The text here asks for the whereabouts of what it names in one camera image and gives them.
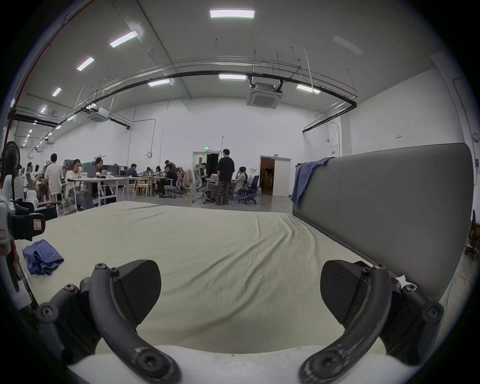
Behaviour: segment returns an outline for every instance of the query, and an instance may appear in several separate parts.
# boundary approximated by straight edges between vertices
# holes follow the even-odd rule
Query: beige bed sheet
[[[290,214],[137,202],[48,221],[35,241],[41,238],[65,261],[52,276],[30,276],[39,303],[67,283],[79,285],[96,263],[151,259],[162,291],[139,335],[152,345],[225,353],[333,342],[343,327],[322,301],[322,267],[361,260]],[[97,353],[107,351],[99,344]],[[379,340],[371,352],[384,353]]]

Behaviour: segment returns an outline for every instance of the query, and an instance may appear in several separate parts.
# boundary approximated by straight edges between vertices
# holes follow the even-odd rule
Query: label
[[[33,230],[41,231],[42,230],[42,220],[34,220],[33,221]]]

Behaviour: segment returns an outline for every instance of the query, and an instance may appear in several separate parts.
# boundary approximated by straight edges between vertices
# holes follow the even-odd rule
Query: blue cloth
[[[26,247],[23,253],[31,274],[50,276],[52,271],[63,263],[63,257],[46,240],[34,242]]]
[[[328,160],[332,158],[333,157],[324,157],[322,160],[300,164],[300,169],[297,172],[297,176],[295,178],[295,185],[293,186],[292,193],[292,201],[295,208],[298,207],[300,199],[303,196],[305,190],[307,189],[308,182],[310,181],[310,178],[315,172],[315,169],[320,165],[327,165]]]

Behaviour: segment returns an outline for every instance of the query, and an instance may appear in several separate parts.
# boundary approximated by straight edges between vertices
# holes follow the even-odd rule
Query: gray floor
[[[257,197],[257,205],[253,202],[248,202],[248,204],[239,203],[238,201],[230,201],[228,205],[214,205],[213,203],[207,202],[202,203],[201,200],[197,200],[195,203],[192,203],[192,199],[187,196],[173,198],[159,198],[159,197],[134,197],[131,195],[128,198],[122,198],[120,200],[132,200],[153,204],[161,205],[175,205],[182,207],[197,207],[197,208],[208,208],[208,209],[229,209],[237,211],[255,211],[255,212],[285,212],[292,213],[292,201],[289,197],[283,196],[271,196],[271,195],[262,195]]]

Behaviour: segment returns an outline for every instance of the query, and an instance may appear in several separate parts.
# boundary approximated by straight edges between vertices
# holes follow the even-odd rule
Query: gray upholstered headboard
[[[439,300],[468,235],[471,159],[462,143],[334,158],[293,214]]]

